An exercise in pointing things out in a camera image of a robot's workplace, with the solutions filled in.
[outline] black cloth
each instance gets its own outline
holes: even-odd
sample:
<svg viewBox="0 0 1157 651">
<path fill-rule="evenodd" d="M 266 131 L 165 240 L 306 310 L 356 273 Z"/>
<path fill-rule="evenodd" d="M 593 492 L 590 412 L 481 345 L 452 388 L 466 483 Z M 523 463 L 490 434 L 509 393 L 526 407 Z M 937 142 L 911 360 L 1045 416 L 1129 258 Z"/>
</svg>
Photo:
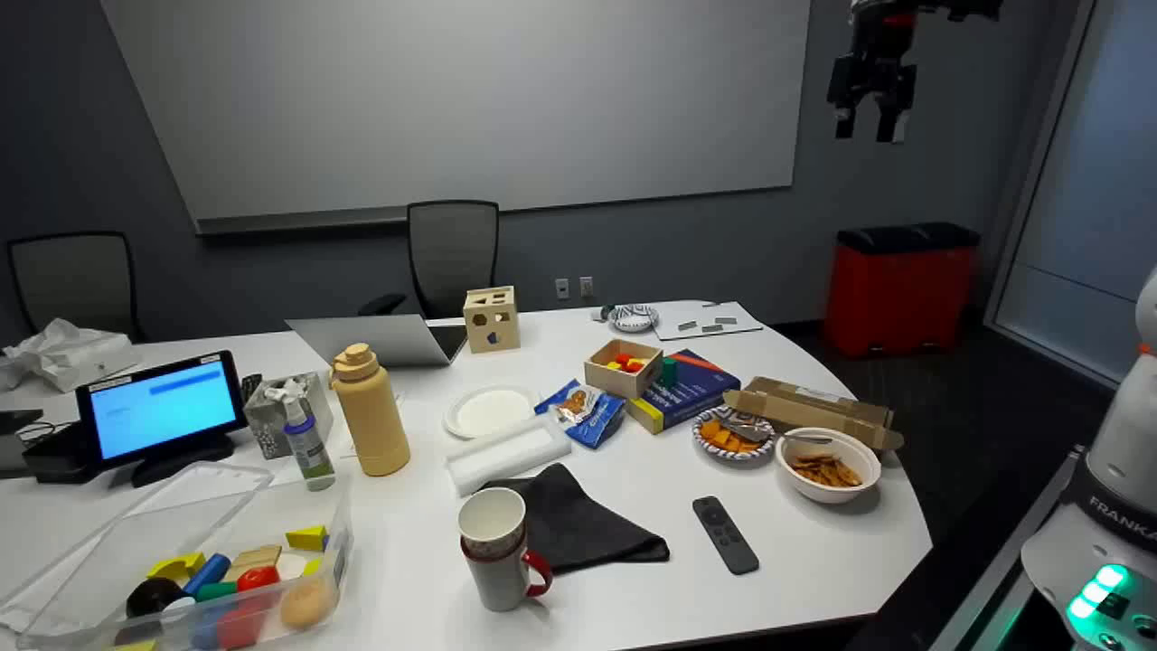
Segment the black cloth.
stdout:
<svg viewBox="0 0 1157 651">
<path fill-rule="evenodd" d="M 554 576 L 612 560 L 655 565 L 673 558 L 664 537 L 593 501 L 561 463 L 538 477 L 489 483 L 512 489 L 526 498 L 526 541 L 550 560 Z"/>
</svg>

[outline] laptop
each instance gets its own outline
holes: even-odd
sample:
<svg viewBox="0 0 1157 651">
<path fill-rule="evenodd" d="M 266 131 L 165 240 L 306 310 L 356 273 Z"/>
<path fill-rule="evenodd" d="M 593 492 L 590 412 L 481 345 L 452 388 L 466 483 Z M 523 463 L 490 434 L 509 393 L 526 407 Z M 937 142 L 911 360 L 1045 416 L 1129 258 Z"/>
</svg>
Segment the laptop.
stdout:
<svg viewBox="0 0 1157 651">
<path fill-rule="evenodd" d="M 347 345 L 370 345 L 385 369 L 442 369 L 464 340 L 464 326 L 425 326 L 418 313 L 289 319 L 324 360 Z"/>
</svg>

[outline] tan thermos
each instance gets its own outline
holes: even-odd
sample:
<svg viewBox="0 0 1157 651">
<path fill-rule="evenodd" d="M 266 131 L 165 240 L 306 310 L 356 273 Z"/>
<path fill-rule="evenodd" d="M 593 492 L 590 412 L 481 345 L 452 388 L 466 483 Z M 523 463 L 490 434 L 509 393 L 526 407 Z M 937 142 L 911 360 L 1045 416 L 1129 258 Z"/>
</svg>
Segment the tan thermos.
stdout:
<svg viewBox="0 0 1157 651">
<path fill-rule="evenodd" d="M 349 345 L 332 358 L 332 392 L 349 422 L 361 475 L 385 477 L 408 463 L 390 371 L 365 345 Z"/>
</svg>

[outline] green light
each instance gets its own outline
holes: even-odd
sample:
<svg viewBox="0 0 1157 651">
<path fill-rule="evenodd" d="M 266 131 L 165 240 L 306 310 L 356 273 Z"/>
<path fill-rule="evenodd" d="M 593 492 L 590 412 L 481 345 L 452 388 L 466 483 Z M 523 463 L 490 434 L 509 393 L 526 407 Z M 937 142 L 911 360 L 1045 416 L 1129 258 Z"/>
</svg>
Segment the green light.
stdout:
<svg viewBox="0 0 1157 651">
<path fill-rule="evenodd" d="M 1095 582 L 1114 590 L 1114 587 L 1124 582 L 1124 569 L 1119 565 L 1107 565 L 1107 569 L 1095 570 Z"/>
<path fill-rule="evenodd" d="M 1080 590 L 1080 598 L 1084 598 L 1089 605 L 1104 605 L 1104 601 L 1108 598 L 1108 590 L 1104 590 L 1099 582 L 1089 582 L 1089 587 Z"/>
<path fill-rule="evenodd" d="M 1089 601 L 1080 601 L 1080 598 L 1070 605 L 1070 616 L 1074 616 L 1074 617 L 1089 617 L 1090 610 L 1095 610 L 1095 606 L 1090 606 Z"/>
</svg>

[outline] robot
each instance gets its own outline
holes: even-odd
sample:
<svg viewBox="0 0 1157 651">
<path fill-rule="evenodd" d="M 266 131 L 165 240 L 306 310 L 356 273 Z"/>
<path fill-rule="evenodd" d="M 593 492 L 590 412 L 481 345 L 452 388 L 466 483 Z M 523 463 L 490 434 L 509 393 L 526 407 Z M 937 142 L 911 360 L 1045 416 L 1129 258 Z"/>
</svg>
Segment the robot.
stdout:
<svg viewBox="0 0 1157 651">
<path fill-rule="evenodd" d="M 913 37 L 913 12 L 948 7 L 952 23 L 965 14 L 999 19 L 1000 0 L 851 0 L 852 7 L 852 55 L 835 58 L 829 102 L 840 113 L 835 137 L 852 137 L 855 106 L 873 95 L 879 131 L 873 142 L 905 142 L 905 115 L 913 97 L 913 64 L 901 58 Z"/>
<path fill-rule="evenodd" d="M 1078 458 L 1063 505 L 1020 547 L 1027 580 L 1080 648 L 1157 648 L 1157 271 L 1140 293 L 1143 353 Z"/>
</svg>

